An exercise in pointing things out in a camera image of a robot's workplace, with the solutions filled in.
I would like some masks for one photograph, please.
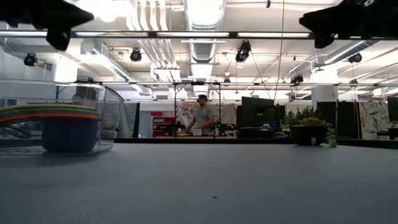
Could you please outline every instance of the green plant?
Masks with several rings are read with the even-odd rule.
[[[325,142],[329,144],[330,147],[336,147],[336,131],[332,128],[330,123],[325,120],[321,120],[322,112],[320,110],[313,110],[313,108],[306,107],[302,111],[297,108],[297,113],[289,111],[285,116],[285,124],[289,125],[302,125],[302,126],[325,126],[326,137]]]

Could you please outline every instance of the man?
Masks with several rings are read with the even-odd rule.
[[[194,111],[193,120],[188,126],[187,131],[190,131],[197,124],[201,129],[202,135],[214,134],[211,130],[216,120],[214,109],[207,103],[206,95],[199,95],[197,102],[199,103],[199,107]]]

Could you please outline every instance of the black planter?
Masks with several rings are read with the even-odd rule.
[[[325,142],[326,126],[291,126],[290,137],[299,146],[319,146]]]

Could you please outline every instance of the computer monitor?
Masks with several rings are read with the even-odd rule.
[[[240,128],[259,127],[264,123],[277,126],[279,123],[274,100],[243,96],[239,114]]]
[[[398,123],[398,97],[387,98],[388,115],[391,123]]]

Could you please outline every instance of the gray t-shirt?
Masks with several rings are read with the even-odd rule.
[[[209,115],[215,115],[214,109],[209,106],[199,106],[195,112],[193,112],[193,115],[197,121],[197,126],[202,126],[206,124],[206,122],[209,120]],[[201,130],[202,134],[214,134],[214,132],[211,130],[211,128],[205,128]]]

